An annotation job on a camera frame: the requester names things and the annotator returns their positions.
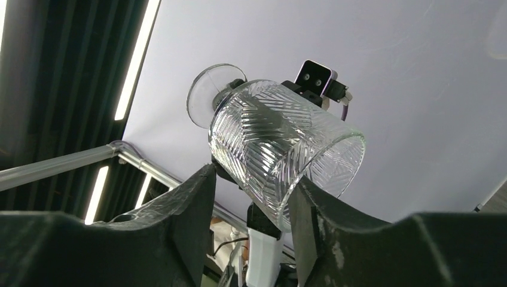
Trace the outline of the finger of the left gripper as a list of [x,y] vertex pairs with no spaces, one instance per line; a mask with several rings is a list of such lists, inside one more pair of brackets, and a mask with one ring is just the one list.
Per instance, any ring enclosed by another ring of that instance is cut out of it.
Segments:
[[244,84],[246,81],[238,78],[226,84],[225,88],[223,88],[216,96],[215,96],[215,109],[219,108],[221,102],[236,88]]

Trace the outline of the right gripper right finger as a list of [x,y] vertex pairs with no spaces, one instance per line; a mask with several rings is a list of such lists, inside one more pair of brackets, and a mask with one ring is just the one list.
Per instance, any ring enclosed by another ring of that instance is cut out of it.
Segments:
[[289,198],[301,286],[505,286],[504,213],[369,216],[302,178]]

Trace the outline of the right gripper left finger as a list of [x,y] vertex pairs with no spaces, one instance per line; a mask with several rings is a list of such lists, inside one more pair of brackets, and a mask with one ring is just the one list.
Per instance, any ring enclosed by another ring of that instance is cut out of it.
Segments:
[[2,286],[200,286],[216,185],[207,164],[110,222],[1,213]]

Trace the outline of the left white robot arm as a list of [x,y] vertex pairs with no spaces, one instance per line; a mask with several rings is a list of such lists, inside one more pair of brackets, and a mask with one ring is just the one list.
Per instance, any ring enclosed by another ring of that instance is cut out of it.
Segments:
[[274,99],[272,81],[247,82],[237,78],[215,97],[209,127],[212,161],[218,175],[245,192],[252,204],[247,211],[249,237],[246,286],[274,286],[283,250],[280,206],[284,193],[275,174],[283,158],[284,135],[268,104]]

